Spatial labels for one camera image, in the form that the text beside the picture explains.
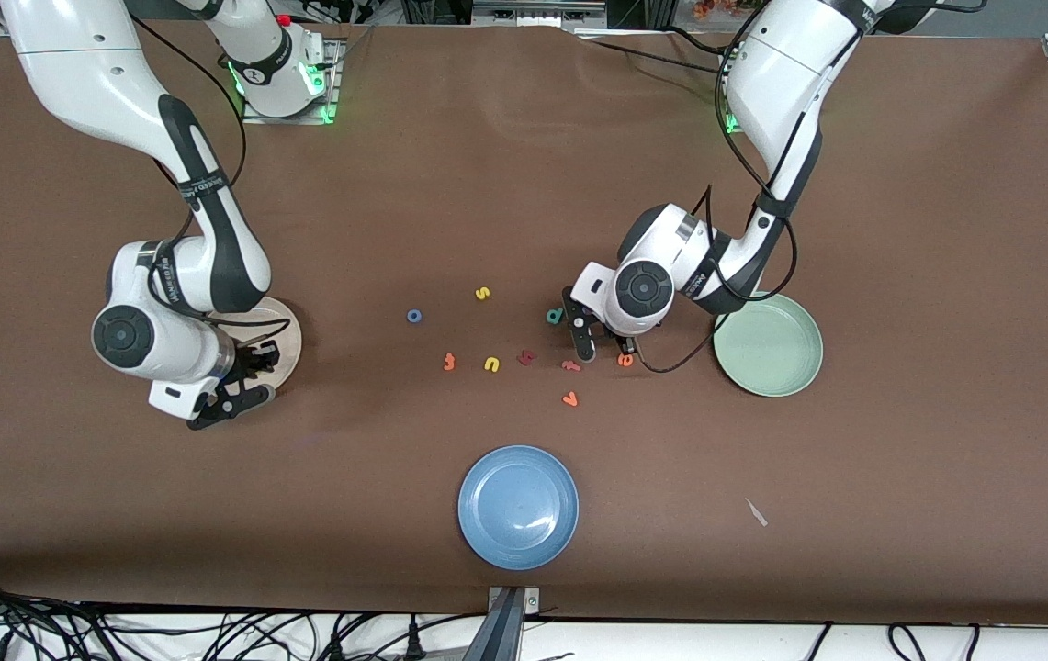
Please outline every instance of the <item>plate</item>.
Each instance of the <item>plate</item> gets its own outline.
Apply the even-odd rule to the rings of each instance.
[[[741,389],[763,397],[800,393],[822,369],[817,323],[781,293],[745,304],[726,320],[712,344],[726,375]]]
[[[275,372],[259,372],[256,379],[247,380],[247,385],[255,387],[259,383],[266,383],[277,390],[296,371],[296,365],[300,363],[300,356],[302,355],[302,327],[300,326],[300,318],[296,316],[296,313],[283,301],[278,301],[278,299],[272,299],[271,296],[263,296],[263,300],[259,301],[258,305],[249,312],[237,314],[213,313],[210,316],[213,318],[228,318],[234,320],[234,322],[252,323],[279,322],[279,320],[283,318],[291,320],[291,325],[285,327],[280,334],[271,338],[275,339],[275,344],[279,348],[279,363],[275,366]],[[220,328],[231,338],[234,338],[234,341],[250,343],[250,339],[256,339],[259,335],[267,333],[267,331],[275,331],[278,325],[262,327],[221,326]]]
[[[569,469],[531,446],[487,453],[465,473],[457,498],[465,543],[496,568],[517,572],[547,565],[565,551],[577,510]]]

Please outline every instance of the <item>brown paper surface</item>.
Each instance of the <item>brown paper surface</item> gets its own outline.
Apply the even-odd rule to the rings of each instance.
[[[216,58],[203,26],[161,29]],[[233,168],[212,84],[145,49]],[[191,433],[88,343],[109,260],[173,234],[182,202],[145,156],[45,113],[0,42],[0,585],[462,612],[527,583],[570,616],[1048,622],[1041,48],[860,45],[793,217],[786,293],[825,338],[808,390],[754,397],[711,352],[659,376],[605,347],[564,371],[545,312],[587,261],[615,264],[638,213],[712,182],[741,234],[755,185],[711,95],[705,72],[555,29],[377,28],[335,125],[247,128],[235,194],[304,353],[275,402]],[[647,357],[674,362],[707,323],[676,299]],[[567,551],[524,574],[474,555],[454,510],[471,464],[510,443],[560,457],[582,499]]]

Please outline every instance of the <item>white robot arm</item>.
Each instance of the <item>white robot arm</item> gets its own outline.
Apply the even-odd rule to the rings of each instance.
[[[860,39],[871,32],[877,12],[892,4],[769,0],[764,5],[739,43],[722,88],[730,113],[771,173],[745,235],[708,235],[700,219],[675,204],[642,213],[620,243],[619,266],[590,263],[565,290],[580,359],[595,356],[595,322],[619,339],[624,352],[633,352],[630,338],[661,322],[675,292],[712,314],[742,309],[817,161],[818,114],[826,93]],[[926,8],[915,12],[922,12],[921,19]]]
[[[200,225],[201,237],[117,251],[108,305],[92,327],[105,362],[153,380],[149,401],[192,421],[249,360],[204,313],[250,310],[270,288],[270,263],[197,118],[147,66],[122,0],[3,0],[2,9],[42,106],[75,130],[156,159]],[[268,401],[272,392],[254,397]]]

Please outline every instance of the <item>small white scrap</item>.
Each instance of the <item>small white scrap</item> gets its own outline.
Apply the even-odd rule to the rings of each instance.
[[[750,500],[745,499],[745,502],[747,503],[747,506],[751,509],[751,515],[754,515],[762,526],[767,527],[768,519],[764,519],[764,514],[760,513],[759,509],[756,509],[756,506],[750,502]]]

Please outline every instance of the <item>blue plate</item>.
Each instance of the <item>blue plate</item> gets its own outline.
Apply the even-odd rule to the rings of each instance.
[[[577,508],[569,469],[531,446],[487,453],[465,473],[457,494],[465,543],[496,568],[518,572],[565,551],[576,530]]]

